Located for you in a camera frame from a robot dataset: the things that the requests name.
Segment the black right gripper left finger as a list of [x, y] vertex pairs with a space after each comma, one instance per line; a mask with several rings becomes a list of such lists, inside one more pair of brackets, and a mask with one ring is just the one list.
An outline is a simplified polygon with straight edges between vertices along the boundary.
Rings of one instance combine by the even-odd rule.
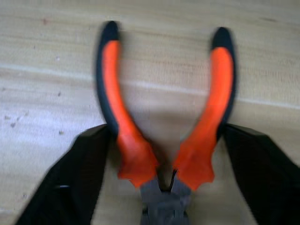
[[78, 135], [49, 169], [15, 225], [91, 225], [110, 139], [106, 124]]

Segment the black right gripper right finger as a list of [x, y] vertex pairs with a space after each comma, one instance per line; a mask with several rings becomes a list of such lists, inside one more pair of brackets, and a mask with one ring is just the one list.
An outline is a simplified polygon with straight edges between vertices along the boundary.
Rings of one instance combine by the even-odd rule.
[[300, 225], [300, 167], [264, 133], [228, 124], [223, 137], [258, 225]]

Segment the orange and black pliers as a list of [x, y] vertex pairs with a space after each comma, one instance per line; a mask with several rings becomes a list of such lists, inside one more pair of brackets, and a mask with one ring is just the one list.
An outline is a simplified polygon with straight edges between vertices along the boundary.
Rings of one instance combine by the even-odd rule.
[[101, 111], [121, 153], [119, 178], [140, 190], [144, 206], [140, 225], [190, 225], [187, 208], [191, 194], [214, 179], [212, 154], [236, 94], [237, 63], [231, 31], [219, 27], [212, 36], [210, 95], [194, 129], [180, 143], [171, 184], [166, 189], [159, 184], [152, 145], [122, 100], [118, 82], [120, 44], [118, 24], [106, 22], [100, 32], [95, 75]]

